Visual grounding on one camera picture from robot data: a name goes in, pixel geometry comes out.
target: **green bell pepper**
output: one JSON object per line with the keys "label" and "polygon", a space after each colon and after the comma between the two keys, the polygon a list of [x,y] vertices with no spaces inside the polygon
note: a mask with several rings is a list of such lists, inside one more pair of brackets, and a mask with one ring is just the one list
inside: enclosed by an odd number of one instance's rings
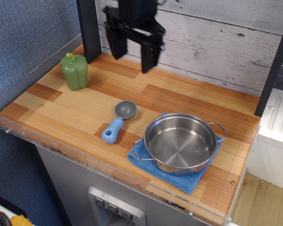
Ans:
{"label": "green bell pepper", "polygon": [[87,86],[88,64],[85,57],[67,53],[61,60],[61,66],[67,86],[71,90]]}

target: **button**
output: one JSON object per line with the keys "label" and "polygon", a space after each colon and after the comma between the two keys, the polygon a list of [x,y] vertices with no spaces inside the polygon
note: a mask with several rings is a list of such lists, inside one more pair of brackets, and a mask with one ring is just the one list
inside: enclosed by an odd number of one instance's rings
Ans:
{"label": "button", "polygon": [[112,212],[118,213],[118,208],[116,206],[113,206],[110,203],[108,203],[108,207],[109,210],[111,210]]}
{"label": "button", "polygon": [[123,217],[128,219],[128,220],[132,220],[133,219],[132,218],[132,214],[130,214],[130,213],[126,212],[126,211],[122,210],[122,214],[123,214]]}
{"label": "button", "polygon": [[96,203],[100,206],[105,206],[105,202],[102,199],[99,199],[97,197],[94,197]]}

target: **wooden floor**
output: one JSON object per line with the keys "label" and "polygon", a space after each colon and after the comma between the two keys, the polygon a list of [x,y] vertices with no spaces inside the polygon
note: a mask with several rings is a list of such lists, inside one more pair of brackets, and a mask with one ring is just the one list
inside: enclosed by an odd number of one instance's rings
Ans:
{"label": "wooden floor", "polygon": [[233,213],[239,226],[283,226],[283,188],[247,174]]}

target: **stainless steel pot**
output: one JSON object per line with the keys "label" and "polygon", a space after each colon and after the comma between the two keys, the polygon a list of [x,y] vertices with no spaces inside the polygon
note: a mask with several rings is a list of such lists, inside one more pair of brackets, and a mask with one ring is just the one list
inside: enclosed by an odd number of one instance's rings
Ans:
{"label": "stainless steel pot", "polygon": [[[221,127],[225,137],[217,141],[211,124]],[[216,122],[206,123],[184,113],[166,114],[149,124],[144,138],[133,143],[132,152],[140,161],[154,161],[166,173],[186,176],[202,170],[214,156],[218,142],[226,136],[224,127]],[[136,155],[134,147],[142,141],[152,158]]]}

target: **wood grain surface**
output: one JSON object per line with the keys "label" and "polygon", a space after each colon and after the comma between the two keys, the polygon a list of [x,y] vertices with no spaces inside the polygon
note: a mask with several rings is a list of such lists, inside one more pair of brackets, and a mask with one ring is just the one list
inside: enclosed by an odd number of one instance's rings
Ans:
{"label": "wood grain surface", "polygon": [[[83,55],[83,47],[74,54]],[[109,145],[101,133],[116,117],[114,107],[122,100],[135,102],[137,113],[125,121],[117,141]],[[101,54],[89,65],[86,88],[71,91],[58,64],[0,113],[0,124],[173,208],[222,225],[237,189],[230,182],[239,183],[258,129],[257,104],[257,97],[159,69],[142,74],[140,64]],[[189,113],[218,122],[228,133],[191,195],[127,159],[132,143],[163,112]],[[213,129],[223,136],[218,126]]]}

